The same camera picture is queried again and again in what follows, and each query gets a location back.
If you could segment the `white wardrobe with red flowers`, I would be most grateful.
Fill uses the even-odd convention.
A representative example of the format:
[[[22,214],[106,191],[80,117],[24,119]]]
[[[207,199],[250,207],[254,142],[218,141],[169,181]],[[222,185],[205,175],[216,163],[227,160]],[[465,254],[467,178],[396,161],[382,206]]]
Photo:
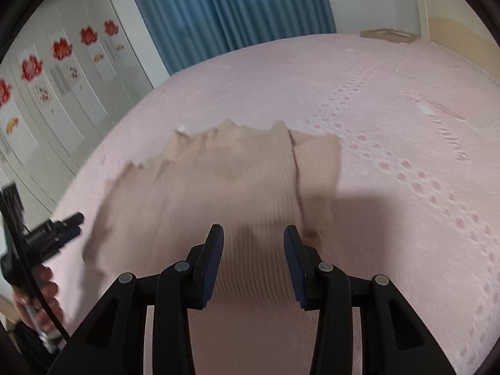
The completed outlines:
[[[52,212],[113,127],[153,89],[112,0],[48,0],[1,63],[3,180]]]

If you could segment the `beige bedside box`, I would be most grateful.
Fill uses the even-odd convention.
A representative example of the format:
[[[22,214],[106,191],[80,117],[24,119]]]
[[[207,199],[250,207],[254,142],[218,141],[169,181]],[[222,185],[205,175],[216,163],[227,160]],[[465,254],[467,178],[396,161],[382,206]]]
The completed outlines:
[[[416,34],[392,29],[361,31],[360,36],[398,44],[410,44],[418,38]]]

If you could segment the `beige knitted sweater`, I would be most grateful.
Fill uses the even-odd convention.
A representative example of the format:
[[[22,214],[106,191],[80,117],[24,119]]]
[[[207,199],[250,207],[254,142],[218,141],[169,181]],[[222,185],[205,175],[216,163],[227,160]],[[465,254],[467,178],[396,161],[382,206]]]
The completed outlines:
[[[287,226],[322,245],[341,172],[338,136],[312,136],[276,122],[268,130],[225,121],[201,134],[175,133],[163,151],[128,163],[107,185],[83,251],[116,276],[161,272],[224,230],[215,293],[278,303],[293,298],[283,246]]]

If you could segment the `cream wooden headboard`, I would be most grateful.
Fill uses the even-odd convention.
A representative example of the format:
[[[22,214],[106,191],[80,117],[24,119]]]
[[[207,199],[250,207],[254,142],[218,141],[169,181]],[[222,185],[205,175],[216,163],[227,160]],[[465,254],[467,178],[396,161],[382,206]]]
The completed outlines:
[[[417,0],[421,39],[466,58],[499,79],[499,46],[465,0]]]

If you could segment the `pink patterned bed cover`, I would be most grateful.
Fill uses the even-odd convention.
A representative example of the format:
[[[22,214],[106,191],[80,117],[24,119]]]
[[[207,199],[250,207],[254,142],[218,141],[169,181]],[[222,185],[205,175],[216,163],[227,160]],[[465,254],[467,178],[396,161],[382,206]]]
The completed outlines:
[[[269,42],[185,69],[107,135],[55,211],[92,224],[107,183],[175,131],[283,121],[342,141],[322,257],[387,275],[459,374],[499,337],[499,85],[437,45],[350,35]]]

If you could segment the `blue curtain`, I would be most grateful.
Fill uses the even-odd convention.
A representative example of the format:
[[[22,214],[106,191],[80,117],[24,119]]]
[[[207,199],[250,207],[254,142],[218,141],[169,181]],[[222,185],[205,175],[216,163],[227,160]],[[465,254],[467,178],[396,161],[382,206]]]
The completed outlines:
[[[168,73],[238,49],[336,32],[329,0],[135,0]]]

